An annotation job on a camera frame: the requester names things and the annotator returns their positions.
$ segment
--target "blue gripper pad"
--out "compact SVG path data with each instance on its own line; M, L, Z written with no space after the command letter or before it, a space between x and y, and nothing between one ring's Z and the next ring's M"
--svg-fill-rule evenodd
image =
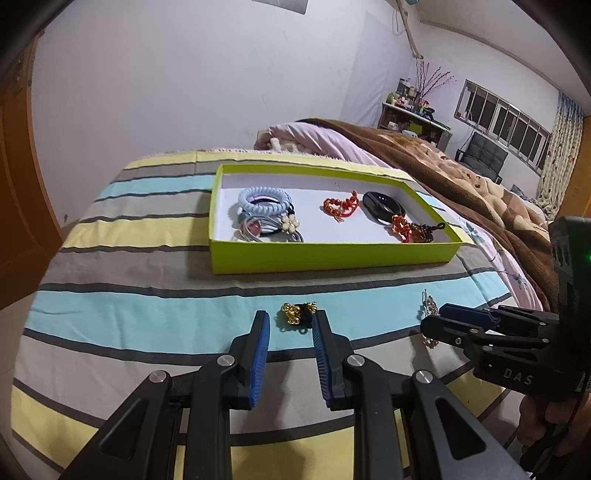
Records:
M256 407L256 402L258 402L258 399L261 396L262 381L265 375L265 365L267 364L267 351L269 350L271 322L269 314L267 312L264 313L258 342L256 344L255 357L251 368L251 389L248 395L248 400L252 408Z
M314 340L314 349L316 350L316 364L318 365L318 377L320 379L322 397L326 402L326 406L330 408L333 400L332 390L330 388L332 379L330 377L329 361L316 315L312 315L312 340Z
M439 315L457 322L481 327L485 332L494 330L499 323L487 310L471 309L446 303L439 308Z

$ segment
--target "black fitness band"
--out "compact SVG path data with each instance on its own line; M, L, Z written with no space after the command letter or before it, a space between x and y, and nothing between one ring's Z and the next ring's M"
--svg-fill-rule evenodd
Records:
M406 215L406 210L396 200L380 192L363 194L363 206L372 217L386 223L392 223L394 215Z

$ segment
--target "decorative branch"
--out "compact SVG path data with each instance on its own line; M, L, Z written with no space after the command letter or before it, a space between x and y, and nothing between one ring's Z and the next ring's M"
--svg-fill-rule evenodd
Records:
M451 72L442 72L441 67L438 67L431 76L429 76L429 62L425 64L424 60L417 60L417 104L429 94L433 93L438 88L444 85L455 82L454 76Z

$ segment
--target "orange beaded bracelet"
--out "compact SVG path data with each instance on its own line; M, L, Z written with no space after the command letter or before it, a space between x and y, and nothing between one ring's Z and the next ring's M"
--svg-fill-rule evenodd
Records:
M324 211L334 217L337 222L342 222L343 218L350 217L359 206L359 199L357 198L357 191L351 192L351 197L346 200L326 199L323 203Z
M411 240L417 243L429 244L433 242L433 232L435 230L443 230L445 223L438 223L436 226L430 226L423 223L408 223L408 220L402 215L394 215L392 217L392 232L397 233L402 237L403 244L409 244Z

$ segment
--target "curtain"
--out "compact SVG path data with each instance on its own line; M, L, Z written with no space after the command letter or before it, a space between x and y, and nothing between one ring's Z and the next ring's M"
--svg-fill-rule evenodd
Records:
M558 213L579 156L583 118L581 107L565 93L560 92L558 111L536 201L549 220L553 220Z

